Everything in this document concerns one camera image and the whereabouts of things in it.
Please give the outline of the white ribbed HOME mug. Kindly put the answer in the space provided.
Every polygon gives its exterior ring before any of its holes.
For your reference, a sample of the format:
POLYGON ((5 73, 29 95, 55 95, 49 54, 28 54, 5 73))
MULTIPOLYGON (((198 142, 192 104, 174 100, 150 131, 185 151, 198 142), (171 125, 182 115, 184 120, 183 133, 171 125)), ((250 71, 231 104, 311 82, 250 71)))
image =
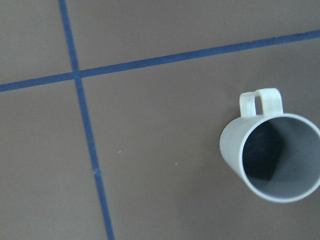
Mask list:
POLYGON ((276 88, 242 93, 240 117, 222 131, 219 149, 228 166, 257 196, 274 203, 306 198, 320 185, 320 130, 283 110, 276 88))

